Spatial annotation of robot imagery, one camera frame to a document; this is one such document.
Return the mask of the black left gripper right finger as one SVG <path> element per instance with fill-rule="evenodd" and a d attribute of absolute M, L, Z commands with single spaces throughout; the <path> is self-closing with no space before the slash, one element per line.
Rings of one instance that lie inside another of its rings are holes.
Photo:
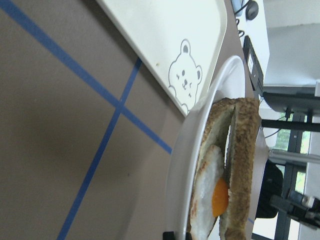
<path fill-rule="evenodd" d="M 189 232 L 185 233 L 185 240 L 192 240 L 192 235 Z"/>

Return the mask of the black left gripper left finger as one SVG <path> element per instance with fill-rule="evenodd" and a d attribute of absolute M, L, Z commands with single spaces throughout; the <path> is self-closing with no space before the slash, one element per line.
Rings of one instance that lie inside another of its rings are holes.
<path fill-rule="evenodd" d="M 162 233 L 163 240 L 175 240 L 175 233 L 173 231 L 165 231 Z"/>

